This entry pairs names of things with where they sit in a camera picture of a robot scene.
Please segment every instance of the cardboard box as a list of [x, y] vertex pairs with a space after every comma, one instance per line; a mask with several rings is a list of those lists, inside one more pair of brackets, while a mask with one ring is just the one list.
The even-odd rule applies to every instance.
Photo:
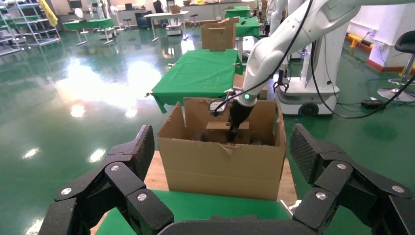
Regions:
[[212, 101], [185, 98], [185, 118], [177, 103], [158, 133], [169, 189], [276, 200], [286, 146], [282, 115], [275, 121], [276, 102], [259, 100], [244, 124], [261, 145], [194, 141], [209, 123], [228, 121], [229, 108], [219, 117], [210, 115]]
[[235, 48], [235, 23], [207, 23], [201, 27], [202, 49], [224, 51]]
[[182, 8], [179, 7], [179, 6], [171, 6], [170, 7], [171, 14], [179, 14], [181, 10], [182, 10]]
[[221, 23], [238, 23], [239, 22], [239, 19], [240, 19], [239, 16], [237, 16], [237, 17], [231, 17], [231, 18], [226, 18], [226, 19], [220, 21], [219, 23], [220, 24]]
[[[235, 76], [233, 77], [233, 86], [242, 88], [242, 85], [244, 85], [244, 78], [245, 78], [245, 72], [242, 75], [235, 74]], [[259, 98], [267, 99], [267, 95], [268, 95], [268, 86], [264, 86], [264, 88], [262, 88], [261, 92], [259, 93]]]

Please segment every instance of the white robotic arm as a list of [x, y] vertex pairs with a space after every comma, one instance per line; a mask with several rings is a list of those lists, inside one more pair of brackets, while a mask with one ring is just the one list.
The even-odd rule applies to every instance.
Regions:
[[[259, 40], [249, 55], [242, 93], [222, 103], [213, 102], [209, 109], [213, 115], [224, 110], [227, 101], [234, 99], [230, 109], [230, 132], [228, 140], [233, 141], [239, 125], [244, 122], [256, 104], [256, 97], [273, 76], [284, 55], [289, 55], [311, 44], [323, 35], [337, 29], [357, 15], [362, 5], [393, 5], [415, 2], [415, 0], [307, 0], [293, 14], [284, 20], [269, 37]], [[300, 32], [294, 37], [303, 22]]]
[[270, 18], [270, 35], [272, 35], [280, 25], [282, 12], [287, 4], [288, 0], [271, 0], [269, 2], [267, 17]]

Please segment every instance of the chair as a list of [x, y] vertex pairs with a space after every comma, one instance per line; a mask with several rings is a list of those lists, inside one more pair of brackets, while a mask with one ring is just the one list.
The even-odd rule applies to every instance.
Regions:
[[[400, 52], [411, 54], [409, 61], [402, 72], [402, 76], [400, 78], [389, 79], [389, 82], [402, 87], [410, 80], [410, 73], [415, 62], [415, 31], [404, 33], [396, 42], [395, 49]], [[377, 93], [386, 99], [391, 99], [398, 91], [399, 88], [383, 88], [379, 89]], [[404, 91], [395, 99], [395, 101], [414, 102], [415, 95]]]
[[193, 21], [190, 23], [190, 27], [192, 27], [193, 25], [196, 27], [196, 26], [199, 26], [200, 27], [200, 23], [199, 22], [196, 22], [196, 16], [198, 16], [198, 14], [193, 14], [193, 15], [190, 15], [190, 17], [192, 17], [193, 18]]
[[125, 29], [129, 28], [131, 30], [131, 26], [130, 26], [131, 19], [123, 19], [123, 21], [127, 22], [127, 27]]

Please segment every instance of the black cable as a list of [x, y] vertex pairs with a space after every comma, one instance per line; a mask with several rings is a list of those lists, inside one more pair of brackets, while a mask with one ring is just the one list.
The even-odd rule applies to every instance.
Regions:
[[325, 35], [324, 35], [324, 62], [325, 62], [325, 71], [327, 73], [328, 80], [330, 81], [330, 84], [333, 87], [333, 94], [334, 94], [334, 97], [336, 98], [337, 104], [340, 105], [340, 107], [342, 107], [344, 110], [346, 110], [348, 112], [351, 112], [351, 113], [360, 112], [358, 110], [350, 110], [350, 109], [347, 109], [345, 106], [343, 106], [342, 103], [340, 103], [339, 98], [337, 97], [336, 88], [334, 87], [333, 81], [331, 80], [330, 74], [328, 73], [328, 66], [327, 66], [327, 40], [325, 38]]
[[291, 49], [291, 47], [293, 46], [293, 44], [294, 44], [294, 42], [295, 42], [295, 40], [297, 39], [297, 37], [298, 37], [298, 35], [299, 35], [299, 33], [301, 32], [301, 29], [302, 29], [302, 27], [303, 27], [303, 25], [304, 25], [304, 23], [305, 23], [305, 19], [307, 19], [307, 16], [308, 16], [308, 13], [310, 12], [310, 8], [311, 8], [311, 5], [312, 5], [312, 3], [313, 3], [313, 0], [310, 0], [310, 3], [308, 4], [308, 7], [307, 7], [307, 10], [306, 10], [306, 12], [305, 12], [305, 14], [304, 14], [304, 18], [302, 19], [302, 21], [301, 21], [301, 23], [300, 23], [300, 25], [299, 25], [299, 28], [298, 28], [298, 30], [297, 30], [297, 32], [295, 33], [295, 35], [294, 35], [294, 37], [293, 37], [293, 39], [292, 39], [292, 41], [291, 41], [291, 43], [289, 44], [289, 46], [288, 46], [288, 48], [287, 48], [287, 50], [285, 51], [285, 53], [284, 53], [284, 55], [283, 55], [283, 57], [281, 58], [281, 60], [280, 60], [280, 62], [278, 63], [278, 65], [275, 67], [275, 69], [274, 69], [274, 71], [265, 79], [265, 80], [263, 80], [262, 82], [260, 82], [260, 83], [258, 83], [257, 85], [255, 85], [255, 86], [253, 86], [253, 87], [251, 87], [251, 88], [249, 88], [249, 89], [247, 89], [246, 91], [243, 91], [243, 92], [241, 92], [241, 93], [238, 93], [238, 94], [236, 94], [236, 95], [233, 95], [233, 96], [231, 96], [231, 97], [229, 97], [229, 98], [227, 98], [227, 99], [225, 99], [222, 103], [220, 103], [219, 105], [218, 105], [218, 107], [216, 107], [216, 109], [215, 109], [215, 113], [218, 111], [218, 109], [220, 108], [220, 107], [222, 107], [224, 104], [226, 104], [226, 102], [228, 102], [229, 100], [232, 100], [232, 99], [234, 99], [234, 98], [236, 98], [236, 97], [238, 97], [238, 96], [240, 96], [240, 95], [242, 95], [242, 94], [245, 94], [245, 93], [247, 93], [247, 92], [249, 92], [249, 91], [252, 91], [253, 89], [255, 89], [255, 88], [257, 88], [257, 87], [259, 87], [259, 86], [261, 86], [262, 84], [264, 84], [264, 83], [266, 83], [275, 73], [276, 73], [276, 71], [279, 69], [279, 67], [281, 66], [281, 64], [282, 64], [282, 62], [284, 61], [284, 59], [287, 57], [287, 55], [288, 55], [288, 53], [289, 53], [289, 51], [290, 51], [290, 49]]
[[[315, 51], [315, 47], [316, 47], [316, 42], [313, 42], [313, 44], [312, 44], [312, 48], [311, 48], [311, 58], [313, 58], [314, 57], [314, 51]], [[411, 79], [409, 79], [409, 81], [403, 86], [403, 87], [401, 87], [400, 88], [400, 90], [390, 99], [390, 100], [388, 100], [386, 103], [384, 103], [382, 106], [380, 106], [379, 108], [377, 108], [375, 111], [373, 111], [372, 113], [370, 113], [370, 114], [366, 114], [366, 115], [363, 115], [363, 116], [357, 116], [357, 117], [347, 117], [347, 116], [343, 116], [343, 115], [340, 115], [340, 114], [338, 114], [338, 113], [336, 113], [336, 112], [334, 112], [327, 104], [326, 104], [326, 102], [324, 101], [324, 99], [323, 99], [323, 97], [322, 97], [322, 94], [320, 93], [320, 91], [319, 91], [319, 87], [318, 87], [318, 85], [317, 85], [317, 81], [316, 81], [316, 76], [315, 76], [315, 74], [314, 74], [314, 62], [313, 62], [313, 60], [311, 59], [311, 74], [313, 75], [313, 81], [314, 81], [314, 85], [316, 86], [316, 91], [317, 91], [317, 94], [319, 95], [319, 98], [321, 99], [321, 101], [322, 101], [322, 103], [324, 104], [324, 106], [329, 110], [329, 111], [331, 111], [333, 114], [335, 114], [335, 115], [337, 115], [337, 116], [339, 116], [339, 117], [341, 117], [341, 118], [347, 118], [347, 119], [359, 119], [359, 118], [367, 118], [367, 117], [369, 117], [369, 116], [372, 116], [372, 115], [374, 115], [375, 113], [377, 113], [377, 112], [379, 112], [380, 110], [383, 110], [383, 109], [385, 109], [386, 108], [386, 106], [388, 105], [388, 104], [390, 104], [392, 101], [394, 101], [395, 100], [395, 98], [396, 97], [398, 97], [414, 80], [415, 80], [415, 75], [411, 78]]]

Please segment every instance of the table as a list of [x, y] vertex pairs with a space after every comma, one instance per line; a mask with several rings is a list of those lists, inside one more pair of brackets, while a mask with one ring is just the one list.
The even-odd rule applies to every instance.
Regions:
[[64, 23], [67, 30], [74, 30], [76, 32], [76, 36], [79, 39], [79, 43], [77, 46], [83, 45], [87, 43], [86, 41], [82, 41], [81, 37], [79, 36], [78, 30], [84, 29], [84, 28], [100, 28], [104, 29], [105, 37], [107, 41], [104, 43], [104, 45], [112, 43], [113, 40], [109, 40], [107, 30], [108, 28], [114, 27], [114, 22], [111, 18], [107, 19], [97, 19], [97, 20], [90, 20], [86, 22], [80, 22], [80, 21], [73, 21], [73, 22], [67, 22]]
[[[256, 214], [259, 219], [289, 219], [275, 201], [232, 198], [183, 192], [153, 191], [174, 214], [174, 221], [207, 220], [217, 215], [226, 218]], [[117, 209], [112, 209], [96, 235], [135, 235]]]
[[227, 9], [225, 13], [225, 18], [231, 17], [248, 17], [249, 16], [249, 7], [247, 6], [236, 6], [233, 9]]
[[154, 31], [154, 23], [153, 20], [169, 20], [169, 19], [182, 19], [183, 21], [183, 27], [184, 27], [184, 37], [183, 40], [187, 39], [187, 34], [186, 34], [186, 23], [184, 22], [184, 15], [189, 13], [189, 11], [181, 11], [180, 13], [177, 14], [172, 14], [171, 12], [166, 12], [166, 13], [153, 13], [153, 14], [148, 14], [145, 15], [144, 17], [150, 17], [150, 21], [151, 21], [151, 28], [153, 29], [153, 36], [154, 39], [152, 40], [152, 42], [157, 41], [157, 39], [159, 39], [158, 37], [156, 37], [156, 32]]
[[222, 97], [233, 87], [234, 74], [243, 73], [242, 65], [236, 67], [235, 63], [240, 60], [234, 49], [188, 51], [161, 78], [152, 95], [163, 113], [165, 104], [183, 103], [184, 97]]
[[259, 35], [259, 22], [257, 17], [241, 17], [239, 22], [236, 23], [236, 47], [238, 48], [239, 59], [242, 61], [243, 54], [243, 39], [245, 36], [253, 36], [257, 39], [261, 39]]

